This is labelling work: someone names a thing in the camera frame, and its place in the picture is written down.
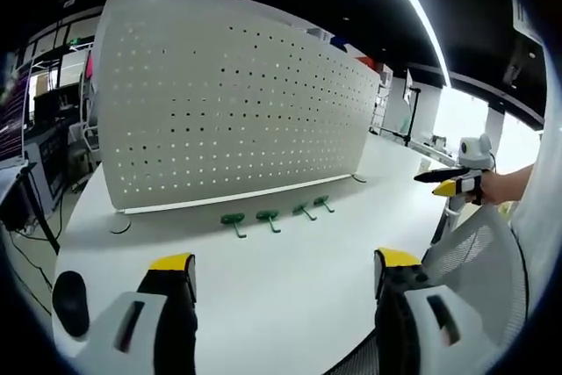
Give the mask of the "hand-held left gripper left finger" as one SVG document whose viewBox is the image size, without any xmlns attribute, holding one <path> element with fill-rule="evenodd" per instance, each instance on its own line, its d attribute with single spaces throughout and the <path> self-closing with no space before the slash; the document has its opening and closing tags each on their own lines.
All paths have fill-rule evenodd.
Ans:
<svg viewBox="0 0 562 375">
<path fill-rule="evenodd" d="M 194 374 L 195 256 L 151 263 L 135 292 L 120 294 L 92 323 L 75 357 L 82 374 Z"/>
</svg>

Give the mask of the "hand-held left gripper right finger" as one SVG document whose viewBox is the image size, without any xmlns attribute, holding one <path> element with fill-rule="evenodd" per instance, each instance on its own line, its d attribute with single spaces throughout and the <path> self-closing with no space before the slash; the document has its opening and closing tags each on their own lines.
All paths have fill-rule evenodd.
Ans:
<svg viewBox="0 0 562 375">
<path fill-rule="evenodd" d="M 470 329 L 462 302 L 397 249 L 374 252 L 379 374 L 469 374 Z"/>
</svg>

